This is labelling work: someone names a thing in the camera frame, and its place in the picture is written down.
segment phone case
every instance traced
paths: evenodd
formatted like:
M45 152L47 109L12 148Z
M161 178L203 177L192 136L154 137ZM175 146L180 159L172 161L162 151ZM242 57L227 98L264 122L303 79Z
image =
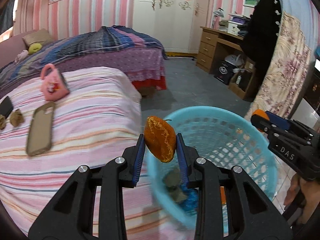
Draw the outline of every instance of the phone case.
M33 113L26 147L29 156L45 153L51 149L55 106L54 102L49 102Z
M9 117L13 110L13 105L9 97L3 99L0 103L0 114L2 114L6 119Z

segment laundry basket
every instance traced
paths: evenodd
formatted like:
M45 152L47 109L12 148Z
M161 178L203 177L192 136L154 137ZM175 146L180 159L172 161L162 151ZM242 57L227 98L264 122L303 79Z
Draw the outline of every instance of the laundry basket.
M268 150L268 142L247 120L237 114L211 106L192 106L169 114L165 119L181 133L187 146L218 167L231 169L241 166L273 199L277 184L275 158ZM170 163L161 163L147 149L147 169L153 194L159 204L175 220L187 228L195 228L196 214L186 213L169 196L163 177L179 167L175 154ZM226 205L222 207L224 231L228 232Z

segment striped bed sheet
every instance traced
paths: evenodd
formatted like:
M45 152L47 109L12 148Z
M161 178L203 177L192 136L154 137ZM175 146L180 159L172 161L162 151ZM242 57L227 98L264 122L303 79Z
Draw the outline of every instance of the striped bed sheet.
M29 124L45 103L40 78L8 94L25 122L14 128L7 120L0 130L0 200L17 226L28 235L32 223L55 192L82 164L99 167L136 144L140 133L141 96L117 69L95 67L64 73L71 93L57 102L52 148L29 157L25 152ZM123 189L129 240L193 239L153 203L143 165L134 189ZM100 189L94 206L93 235L98 236Z

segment concrete floor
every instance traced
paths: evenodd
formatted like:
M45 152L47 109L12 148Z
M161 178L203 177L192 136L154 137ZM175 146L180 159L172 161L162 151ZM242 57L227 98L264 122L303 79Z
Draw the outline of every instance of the concrete floor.
M240 116L247 113L250 102L241 100L228 86L198 68L191 58L172 57L164 64L167 90L142 99L142 126L150 115L164 118L187 106L215 106Z

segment walnut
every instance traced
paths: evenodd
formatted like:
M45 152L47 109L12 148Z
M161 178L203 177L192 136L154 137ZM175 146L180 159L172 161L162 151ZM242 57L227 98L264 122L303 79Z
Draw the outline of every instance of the walnut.
M3 130L6 126L6 123L5 123L5 117L0 114L0 130Z
M17 109L10 115L10 123L14 126L17 127L19 124L24 122L23 115L20 111L20 109Z

